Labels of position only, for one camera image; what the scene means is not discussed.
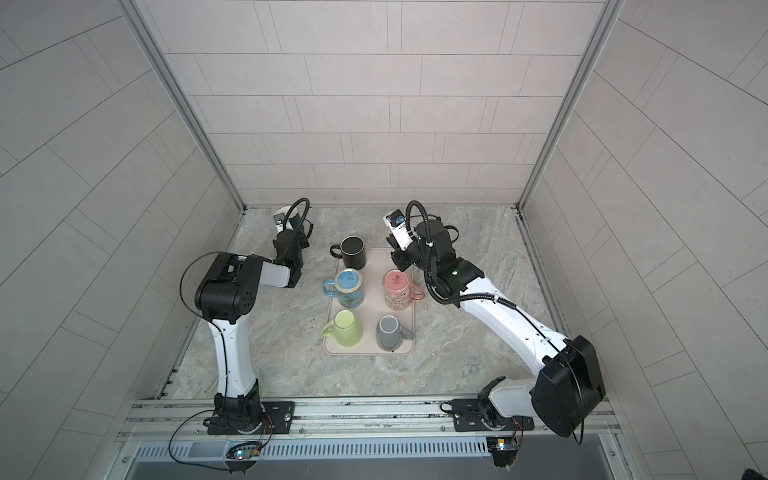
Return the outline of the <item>dark green mug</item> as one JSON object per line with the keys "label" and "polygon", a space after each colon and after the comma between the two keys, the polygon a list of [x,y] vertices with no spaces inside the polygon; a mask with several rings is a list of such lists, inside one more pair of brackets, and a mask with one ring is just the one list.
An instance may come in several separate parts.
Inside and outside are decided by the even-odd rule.
{"label": "dark green mug", "polygon": [[289,230],[304,231],[304,224],[302,221],[302,215],[298,211],[294,211],[286,220],[286,228]]}

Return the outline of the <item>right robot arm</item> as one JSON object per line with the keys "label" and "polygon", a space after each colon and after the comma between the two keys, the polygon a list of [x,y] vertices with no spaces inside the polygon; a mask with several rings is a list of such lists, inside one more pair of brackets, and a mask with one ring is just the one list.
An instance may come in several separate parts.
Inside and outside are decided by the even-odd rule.
{"label": "right robot arm", "polygon": [[574,435],[606,395],[594,346],[530,317],[509,300],[473,263],[459,257],[450,229],[437,217],[412,226],[399,209],[383,218],[391,258],[399,270],[420,269],[429,295],[479,319],[507,343],[534,374],[525,388],[493,381],[479,398],[487,423],[524,415],[526,403],[553,433]]}

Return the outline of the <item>black mug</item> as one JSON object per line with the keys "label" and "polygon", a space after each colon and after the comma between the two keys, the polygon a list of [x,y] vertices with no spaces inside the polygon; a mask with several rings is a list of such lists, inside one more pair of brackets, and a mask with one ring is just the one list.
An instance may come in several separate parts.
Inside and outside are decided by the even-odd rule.
{"label": "black mug", "polygon": [[364,240],[359,236],[348,236],[331,245],[329,253],[340,259],[346,269],[361,270],[367,263]]}

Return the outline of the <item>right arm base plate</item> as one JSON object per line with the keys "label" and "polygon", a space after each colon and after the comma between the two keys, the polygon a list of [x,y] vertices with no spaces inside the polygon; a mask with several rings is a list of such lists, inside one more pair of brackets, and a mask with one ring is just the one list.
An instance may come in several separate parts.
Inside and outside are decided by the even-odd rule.
{"label": "right arm base plate", "polygon": [[457,432],[525,432],[535,429],[532,417],[500,417],[487,402],[477,399],[444,401],[439,408],[452,418]]}

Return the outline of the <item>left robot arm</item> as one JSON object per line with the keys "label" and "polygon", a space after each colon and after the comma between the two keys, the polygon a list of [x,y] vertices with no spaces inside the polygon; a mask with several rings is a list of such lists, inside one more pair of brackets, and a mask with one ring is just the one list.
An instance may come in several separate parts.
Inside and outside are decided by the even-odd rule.
{"label": "left robot arm", "polygon": [[309,246],[310,235],[302,227],[283,228],[273,241],[274,259],[209,254],[213,262],[194,296],[196,311],[213,335],[218,366],[213,414],[204,421],[208,434],[249,434],[266,420],[251,362],[250,314],[259,288],[296,286],[303,268],[302,250]]}

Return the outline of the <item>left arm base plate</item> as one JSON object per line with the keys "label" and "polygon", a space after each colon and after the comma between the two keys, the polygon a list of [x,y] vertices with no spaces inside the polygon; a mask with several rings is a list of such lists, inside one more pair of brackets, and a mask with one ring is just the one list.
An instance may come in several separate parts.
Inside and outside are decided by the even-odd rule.
{"label": "left arm base plate", "polygon": [[203,421],[209,435],[284,435],[290,432],[296,404],[291,401],[217,401]]}

